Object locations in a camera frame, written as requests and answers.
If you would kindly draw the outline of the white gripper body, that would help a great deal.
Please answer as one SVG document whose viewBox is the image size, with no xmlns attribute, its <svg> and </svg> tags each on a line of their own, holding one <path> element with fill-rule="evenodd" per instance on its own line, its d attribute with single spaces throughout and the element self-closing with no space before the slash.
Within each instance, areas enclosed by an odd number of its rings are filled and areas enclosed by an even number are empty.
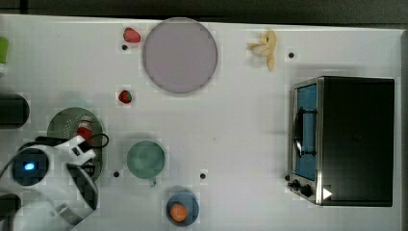
<svg viewBox="0 0 408 231">
<path fill-rule="evenodd" d="M 70 140 L 57 139 L 53 146 L 52 157 L 55 164 L 73 164 L 82 166 L 96 157 L 88 142 L 81 136 Z"/>
</svg>

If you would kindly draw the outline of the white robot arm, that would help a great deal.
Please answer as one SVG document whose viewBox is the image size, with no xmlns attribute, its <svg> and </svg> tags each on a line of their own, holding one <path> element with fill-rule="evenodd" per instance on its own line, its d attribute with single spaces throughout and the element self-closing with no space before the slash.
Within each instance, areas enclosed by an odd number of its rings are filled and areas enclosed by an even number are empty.
<svg viewBox="0 0 408 231">
<path fill-rule="evenodd" d="M 98 189 L 85 170 L 96 154 L 81 136 L 39 137 L 1 171 L 1 192 L 19 199 L 2 231 L 70 231 L 92 214 Z"/>
</svg>

